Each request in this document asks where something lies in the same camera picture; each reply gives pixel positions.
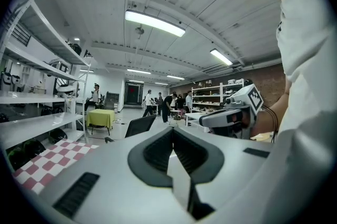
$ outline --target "person in black shirt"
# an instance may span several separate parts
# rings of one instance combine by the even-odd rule
[[[175,100],[176,98],[177,98],[177,94],[172,94],[172,95],[167,96],[164,99],[163,106],[162,106],[164,124],[169,124],[167,121],[167,116],[169,115],[169,111],[173,109],[171,108],[172,100]]]
[[[183,97],[181,95],[179,95],[175,102],[177,103],[177,108],[180,111],[180,116],[182,116],[185,100],[183,99]]]

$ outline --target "black slot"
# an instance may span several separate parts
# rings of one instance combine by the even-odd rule
[[[253,149],[253,148],[246,148],[245,150],[243,150],[243,152],[255,155],[257,157],[262,157],[262,158],[267,158],[269,155],[269,152],[267,151],[262,151],[262,150]]]
[[[61,214],[72,218],[99,179],[99,175],[84,173],[53,205]]]

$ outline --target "ceiling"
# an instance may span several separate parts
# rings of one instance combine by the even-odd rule
[[[280,0],[36,0],[36,3],[65,38],[81,39],[97,63],[93,67],[151,71],[134,79],[176,84],[169,75],[187,81],[231,73],[210,54],[224,53],[234,65],[249,66],[280,57],[275,30],[280,21]],[[127,9],[145,12],[186,29],[182,37],[126,21]],[[38,38],[43,31],[23,24]]]

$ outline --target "fluorescent light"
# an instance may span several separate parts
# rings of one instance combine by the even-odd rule
[[[185,78],[175,77],[175,76],[171,76],[171,75],[168,75],[167,77],[178,79],[178,80],[184,80],[185,79]]]
[[[140,24],[146,24],[152,27],[156,27],[158,29],[167,31],[176,36],[183,36],[185,34],[185,29],[179,26],[176,26],[172,23],[169,23],[165,20],[159,19],[155,16],[151,16],[149,14],[130,11],[129,9],[125,12],[125,19],[127,21],[132,21]]]
[[[135,83],[144,83],[142,81],[135,81],[135,80],[129,80],[130,82],[135,82]]]
[[[225,57],[224,55],[222,55],[217,49],[212,49],[210,51],[210,53],[213,54],[215,57],[219,58],[226,65],[228,65],[228,66],[233,65],[233,63],[230,60],[228,60],[227,57]]]
[[[131,72],[139,72],[139,73],[144,73],[144,74],[151,74],[151,72],[140,71],[140,70],[130,70],[130,69],[127,69],[127,71],[131,71]]]

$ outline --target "yellow tablecloth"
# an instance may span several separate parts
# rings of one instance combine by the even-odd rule
[[[86,119],[86,125],[103,125],[112,128],[112,122],[115,121],[115,112],[111,110],[96,109],[89,111]]]

